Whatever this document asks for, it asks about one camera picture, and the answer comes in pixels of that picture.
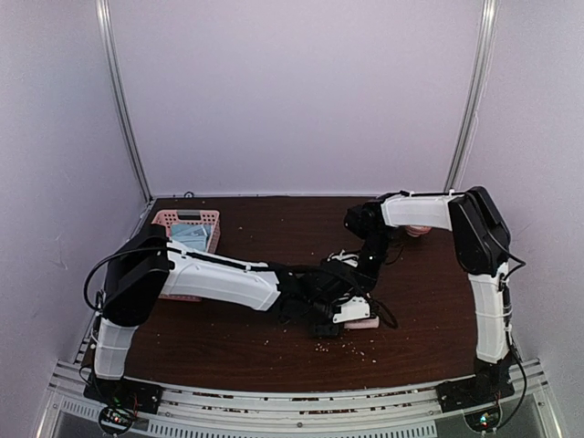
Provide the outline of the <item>pink towel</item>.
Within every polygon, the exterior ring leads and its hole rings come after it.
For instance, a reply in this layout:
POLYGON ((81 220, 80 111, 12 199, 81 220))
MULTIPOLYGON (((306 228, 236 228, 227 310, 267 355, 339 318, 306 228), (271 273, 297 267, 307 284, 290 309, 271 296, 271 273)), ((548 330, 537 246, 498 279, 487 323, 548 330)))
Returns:
POLYGON ((345 322, 344 329, 377 329, 379 325, 380 319, 378 317, 364 318, 345 322))

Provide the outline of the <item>pink plastic basket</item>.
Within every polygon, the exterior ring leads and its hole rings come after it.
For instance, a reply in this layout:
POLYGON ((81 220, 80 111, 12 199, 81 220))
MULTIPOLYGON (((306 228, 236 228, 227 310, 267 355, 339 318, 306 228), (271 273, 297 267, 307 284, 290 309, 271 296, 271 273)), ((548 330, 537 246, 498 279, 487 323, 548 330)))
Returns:
POLYGON ((171 253, 169 258, 174 269, 167 278, 167 284, 159 295, 161 299, 200 302, 195 295, 196 288, 190 286, 192 270, 196 261, 187 253, 214 254, 221 234, 220 214, 216 210, 160 210, 151 219, 152 225, 159 225, 169 240, 178 245, 180 254, 171 253))

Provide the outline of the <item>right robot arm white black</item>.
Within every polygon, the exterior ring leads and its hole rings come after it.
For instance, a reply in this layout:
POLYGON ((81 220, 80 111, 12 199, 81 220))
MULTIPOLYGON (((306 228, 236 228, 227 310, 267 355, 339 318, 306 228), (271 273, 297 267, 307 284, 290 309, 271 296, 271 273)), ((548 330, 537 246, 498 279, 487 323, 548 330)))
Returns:
POLYGON ((368 285, 377 281, 390 241, 401 227, 427 227, 452 233, 459 266, 474 296, 477 326, 475 374, 468 382, 474 402, 488 402, 503 387, 511 361, 509 261, 511 234, 483 186, 465 192, 387 193, 350 207, 345 227, 363 241, 354 272, 368 285))

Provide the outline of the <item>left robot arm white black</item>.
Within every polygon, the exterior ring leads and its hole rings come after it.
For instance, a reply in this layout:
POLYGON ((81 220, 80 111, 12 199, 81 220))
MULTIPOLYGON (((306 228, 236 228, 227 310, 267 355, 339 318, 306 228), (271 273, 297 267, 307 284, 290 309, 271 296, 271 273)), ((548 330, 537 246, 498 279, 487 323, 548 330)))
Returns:
POLYGON ((131 238, 89 271, 84 288, 106 270, 103 288, 86 300, 97 313, 92 373, 97 392, 112 405, 131 396, 123 379, 137 329, 160 296, 197 297, 258 312, 273 309, 282 318, 310 315, 337 328, 371 315, 367 293, 357 279, 360 263, 344 251, 316 266, 249 262, 205 253, 167 236, 153 225, 131 238))

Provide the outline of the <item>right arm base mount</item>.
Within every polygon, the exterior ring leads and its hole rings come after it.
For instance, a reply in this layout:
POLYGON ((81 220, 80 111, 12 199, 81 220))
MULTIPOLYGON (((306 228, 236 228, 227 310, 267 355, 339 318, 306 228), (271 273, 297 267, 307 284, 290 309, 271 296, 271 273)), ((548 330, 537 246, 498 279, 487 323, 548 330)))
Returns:
POLYGON ((515 394, 512 383, 503 383, 492 389, 477 377, 445 381, 435 390, 443 413, 462 411, 466 426, 480 434, 496 431, 503 422, 501 401, 515 394))

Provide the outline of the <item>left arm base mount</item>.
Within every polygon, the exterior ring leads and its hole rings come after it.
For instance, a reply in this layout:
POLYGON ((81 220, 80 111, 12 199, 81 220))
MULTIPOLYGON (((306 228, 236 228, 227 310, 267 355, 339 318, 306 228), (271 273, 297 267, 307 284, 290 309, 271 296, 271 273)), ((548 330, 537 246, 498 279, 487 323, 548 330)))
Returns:
POLYGON ((85 398, 99 402, 97 423, 106 434, 118 436, 147 420, 144 414, 156 414, 162 401, 162 387, 139 381, 90 381, 85 385, 85 398))

